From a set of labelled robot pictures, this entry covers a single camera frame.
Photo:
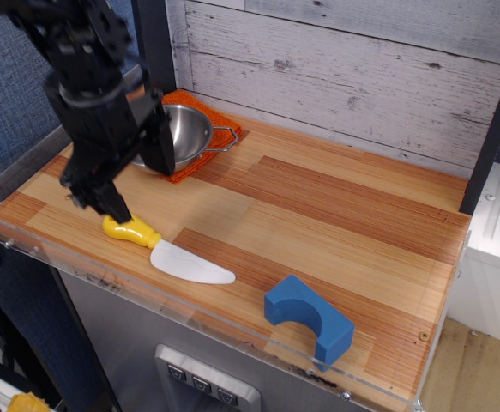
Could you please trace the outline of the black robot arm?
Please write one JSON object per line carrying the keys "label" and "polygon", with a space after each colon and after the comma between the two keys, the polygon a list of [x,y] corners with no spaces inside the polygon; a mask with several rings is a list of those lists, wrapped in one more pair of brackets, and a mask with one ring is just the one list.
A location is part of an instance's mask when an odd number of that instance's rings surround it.
{"label": "black robot arm", "polygon": [[74,203],[123,224],[132,215],[113,180],[140,156],[154,171],[175,169],[170,115],[157,89],[133,101],[121,67],[131,41],[106,1],[0,1],[51,66],[44,90],[73,154],[60,178]]}

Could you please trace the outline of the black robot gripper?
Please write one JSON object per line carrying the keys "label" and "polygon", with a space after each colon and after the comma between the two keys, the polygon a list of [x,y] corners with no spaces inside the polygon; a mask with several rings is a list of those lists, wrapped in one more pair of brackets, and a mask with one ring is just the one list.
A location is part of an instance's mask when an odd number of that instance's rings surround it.
{"label": "black robot gripper", "polygon": [[163,94],[155,88],[131,100],[122,83],[104,94],[75,95],[58,81],[45,82],[44,90],[73,144],[60,184],[71,191],[77,206],[91,206],[119,224],[130,221],[113,183],[116,176],[139,150],[143,163],[155,172],[175,170],[171,118],[159,109]]}

